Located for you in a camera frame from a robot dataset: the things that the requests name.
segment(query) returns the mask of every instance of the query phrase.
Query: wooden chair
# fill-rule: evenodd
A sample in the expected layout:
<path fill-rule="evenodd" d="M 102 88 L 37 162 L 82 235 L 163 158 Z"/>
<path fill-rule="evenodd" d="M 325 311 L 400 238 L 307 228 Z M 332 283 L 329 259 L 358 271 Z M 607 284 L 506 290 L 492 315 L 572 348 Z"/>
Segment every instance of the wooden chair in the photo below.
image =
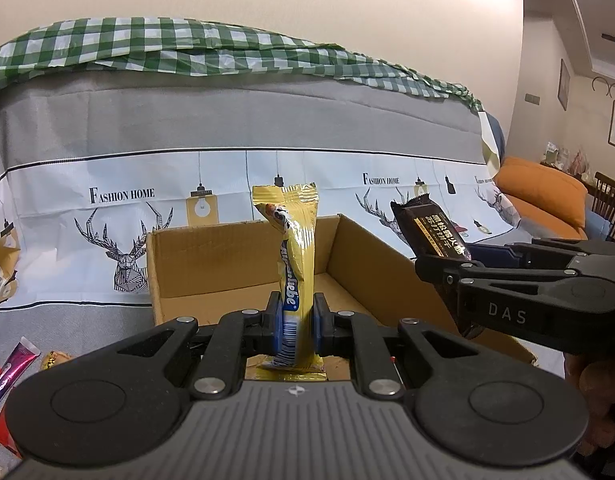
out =
<path fill-rule="evenodd" d="M 607 240 L 615 242 L 615 180 L 600 172 L 596 173 L 596 188 L 591 210 L 610 223 Z"/>

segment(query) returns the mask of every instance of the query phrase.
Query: human hand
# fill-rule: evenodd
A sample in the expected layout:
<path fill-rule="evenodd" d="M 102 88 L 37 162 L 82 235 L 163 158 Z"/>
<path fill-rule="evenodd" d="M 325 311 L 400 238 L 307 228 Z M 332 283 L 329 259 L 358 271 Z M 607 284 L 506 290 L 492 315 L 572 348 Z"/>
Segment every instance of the human hand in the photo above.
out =
<path fill-rule="evenodd" d="M 615 404 L 615 358 L 590 363 L 583 356 L 565 355 L 565 380 L 578 388 L 590 411 L 590 426 L 579 453 L 591 455 L 615 442 L 615 423 L 608 416 Z"/>

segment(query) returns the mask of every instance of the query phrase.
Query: black snack package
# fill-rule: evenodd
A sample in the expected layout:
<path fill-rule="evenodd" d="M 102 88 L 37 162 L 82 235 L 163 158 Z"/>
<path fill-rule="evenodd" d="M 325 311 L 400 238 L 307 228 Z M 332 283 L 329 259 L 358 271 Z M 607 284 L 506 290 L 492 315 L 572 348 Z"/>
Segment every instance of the black snack package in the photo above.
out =
<path fill-rule="evenodd" d="M 442 258 L 471 260 L 463 238 L 447 219 L 443 209 L 425 193 L 405 204 L 391 203 L 401 233 L 416 256 L 434 254 Z M 459 297 L 455 287 L 437 283 L 436 291 L 452 316 L 460 335 L 466 339 L 478 336 L 483 327 L 458 316 Z"/>
<path fill-rule="evenodd" d="M 401 233 L 417 256 L 436 254 L 444 258 L 471 260 L 463 238 L 443 209 L 425 193 L 405 204 L 391 203 Z"/>

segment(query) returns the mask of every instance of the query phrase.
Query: cardboard box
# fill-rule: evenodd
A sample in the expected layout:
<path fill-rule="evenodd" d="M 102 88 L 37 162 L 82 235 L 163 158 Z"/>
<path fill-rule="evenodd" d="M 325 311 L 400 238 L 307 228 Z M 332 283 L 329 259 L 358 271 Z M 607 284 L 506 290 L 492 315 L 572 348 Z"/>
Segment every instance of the cardboard box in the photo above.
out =
<path fill-rule="evenodd" d="M 265 308 L 270 292 L 278 290 L 281 239 L 265 221 L 150 233 L 147 273 L 156 323 L 194 316 L 199 324 L 213 324 L 233 310 Z M 316 223 L 315 292 L 323 292 L 335 312 L 362 312 L 388 326 L 417 317 L 457 333 L 433 286 L 418 279 L 414 263 L 345 216 Z M 501 333 L 486 330 L 476 342 L 527 363 L 535 359 Z M 326 370 L 332 380 L 349 378 L 347 364 L 338 358 L 326 358 Z"/>

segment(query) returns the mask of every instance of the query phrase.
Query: white wall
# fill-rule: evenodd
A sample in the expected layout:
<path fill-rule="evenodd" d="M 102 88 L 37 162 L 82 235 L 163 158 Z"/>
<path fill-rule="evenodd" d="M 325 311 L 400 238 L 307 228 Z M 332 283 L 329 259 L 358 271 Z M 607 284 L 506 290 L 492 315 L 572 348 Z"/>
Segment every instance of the white wall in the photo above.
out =
<path fill-rule="evenodd" d="M 507 144 L 510 155 L 539 162 L 548 141 L 562 140 L 567 116 L 558 100 L 562 59 L 573 78 L 572 65 L 553 20 L 526 16 L 519 86 Z M 526 94 L 539 96 L 540 105 L 527 103 Z"/>
<path fill-rule="evenodd" d="M 591 79 L 577 76 L 572 79 L 570 105 L 562 143 L 576 153 L 583 149 L 592 173 L 600 171 L 615 180 L 615 147 L 607 142 L 612 118 L 612 95 L 607 96 L 607 86 L 601 81 L 592 90 Z"/>
<path fill-rule="evenodd" d="M 0 44 L 58 20 L 172 16 L 341 44 L 466 85 L 510 126 L 523 0 L 0 0 Z"/>

